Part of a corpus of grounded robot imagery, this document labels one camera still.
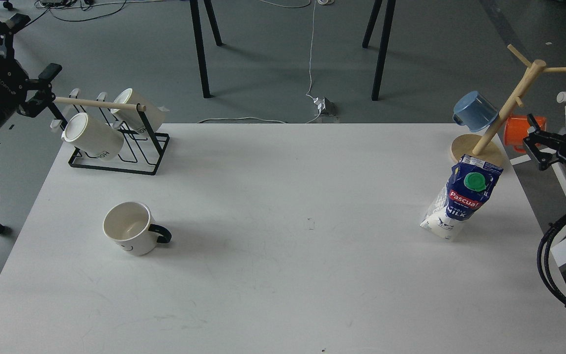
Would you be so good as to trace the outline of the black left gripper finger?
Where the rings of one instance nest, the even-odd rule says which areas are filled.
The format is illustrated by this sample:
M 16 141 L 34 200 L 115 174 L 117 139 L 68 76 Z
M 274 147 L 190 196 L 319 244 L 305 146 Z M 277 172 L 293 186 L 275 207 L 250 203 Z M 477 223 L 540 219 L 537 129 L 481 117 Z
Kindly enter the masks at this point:
M 60 74 L 62 66 L 50 63 L 42 70 L 36 79 L 27 79 L 27 90 L 51 90 L 52 81 Z
M 36 118 L 43 110 L 56 100 L 56 94 L 36 93 L 29 101 L 19 105 L 19 114 L 29 118 Z

